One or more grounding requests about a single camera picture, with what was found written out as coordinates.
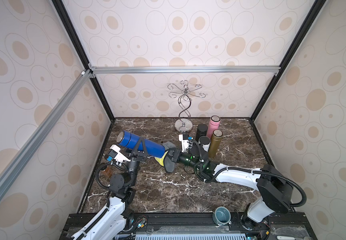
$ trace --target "polka dot wallpaper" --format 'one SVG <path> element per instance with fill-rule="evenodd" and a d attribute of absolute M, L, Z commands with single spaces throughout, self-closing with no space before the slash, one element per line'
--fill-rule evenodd
<path fill-rule="evenodd" d="M 314 0 L 64 0 L 94 66 L 278 65 Z"/>
<path fill-rule="evenodd" d="M 346 0 L 325 6 L 255 123 L 276 167 L 305 190 L 297 210 L 318 239 L 346 240 Z"/>
<path fill-rule="evenodd" d="M 182 88 L 182 80 L 203 87 L 192 92 L 192 117 L 250 117 L 273 73 L 98 74 L 104 94 L 116 117 L 178 117 L 178 97 L 169 97 L 168 84 Z"/>
<path fill-rule="evenodd" d="M 109 123 L 91 83 L 84 84 L 0 202 L 0 240 L 59 239 L 79 206 Z"/>
<path fill-rule="evenodd" d="M 0 173 L 81 70 L 47 0 L 0 0 Z"/>

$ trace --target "ventilation grille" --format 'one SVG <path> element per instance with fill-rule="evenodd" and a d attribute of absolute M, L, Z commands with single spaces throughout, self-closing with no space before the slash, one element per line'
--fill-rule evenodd
<path fill-rule="evenodd" d="M 135 240 L 246 240 L 243 233 L 222 234 L 137 234 Z"/>

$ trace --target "dark marble surface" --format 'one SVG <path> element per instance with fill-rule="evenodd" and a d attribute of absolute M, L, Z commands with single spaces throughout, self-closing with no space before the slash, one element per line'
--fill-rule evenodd
<path fill-rule="evenodd" d="M 117 119 L 105 153 L 116 143 L 116 137 L 122 130 L 157 143 L 171 141 L 180 147 L 179 133 L 173 127 L 175 121 L 172 118 Z M 208 124 L 209 119 L 196 118 L 192 122 L 194 127 L 189 135 L 194 137 L 196 126 L 199 123 Z M 266 164 L 247 119 L 222 118 L 219 129 L 223 131 L 224 138 L 216 157 L 211 160 L 247 168 Z M 100 178 L 108 184 L 107 176 L 101 175 Z M 133 188 L 137 192 L 130 207 L 135 212 L 211 212 L 219 206 L 242 212 L 249 202 L 260 196 L 259 192 L 241 185 L 200 182 L 192 169 L 181 164 L 176 165 L 175 173 L 167 174 L 153 157 L 141 163 L 137 184 Z M 106 191 L 94 182 L 83 213 L 98 212 L 105 204 L 105 195 Z"/>

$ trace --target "pink water bottle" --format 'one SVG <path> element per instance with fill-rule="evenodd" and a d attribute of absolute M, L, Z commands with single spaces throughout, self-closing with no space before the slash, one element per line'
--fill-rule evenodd
<path fill-rule="evenodd" d="M 216 115 L 210 118 L 209 126 L 207 127 L 207 133 L 206 133 L 206 136 L 208 138 L 211 138 L 213 131 L 218 129 L 218 126 L 220 125 L 220 121 L 221 121 L 221 118 Z"/>

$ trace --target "gold water bottle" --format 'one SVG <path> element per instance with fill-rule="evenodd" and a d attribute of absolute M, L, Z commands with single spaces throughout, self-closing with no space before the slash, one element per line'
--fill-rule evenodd
<path fill-rule="evenodd" d="M 217 153 L 218 147 L 220 146 L 221 140 L 223 138 L 223 132 L 219 129 L 216 129 L 212 133 L 212 137 L 210 139 L 210 147 L 209 147 L 209 157 L 215 157 Z"/>

